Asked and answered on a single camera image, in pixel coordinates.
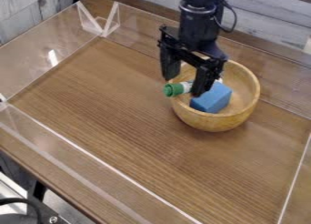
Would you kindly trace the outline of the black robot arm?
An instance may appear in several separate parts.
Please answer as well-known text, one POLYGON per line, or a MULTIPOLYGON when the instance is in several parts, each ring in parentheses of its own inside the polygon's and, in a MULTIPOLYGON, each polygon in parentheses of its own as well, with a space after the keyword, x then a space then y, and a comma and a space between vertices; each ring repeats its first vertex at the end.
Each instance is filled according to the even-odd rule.
POLYGON ((181 0, 180 24, 177 27, 159 27, 161 76, 167 81, 181 72, 181 62, 196 69, 191 88, 193 97, 209 91, 220 78, 228 56, 216 45, 220 31, 231 33, 221 25, 223 9, 233 11, 225 0, 181 0))

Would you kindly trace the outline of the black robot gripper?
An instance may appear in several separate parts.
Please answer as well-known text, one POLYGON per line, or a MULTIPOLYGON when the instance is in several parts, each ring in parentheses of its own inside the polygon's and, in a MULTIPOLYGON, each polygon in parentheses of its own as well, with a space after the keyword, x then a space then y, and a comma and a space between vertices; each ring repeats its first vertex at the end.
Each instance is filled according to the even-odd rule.
POLYGON ((221 77, 223 65, 228 60, 227 54, 217 47, 215 40, 197 45, 184 43, 179 38, 177 27, 163 25, 159 31, 161 76, 171 80, 180 74, 181 62, 188 63, 196 68, 191 93, 193 97, 199 97, 209 91, 213 82, 221 77))

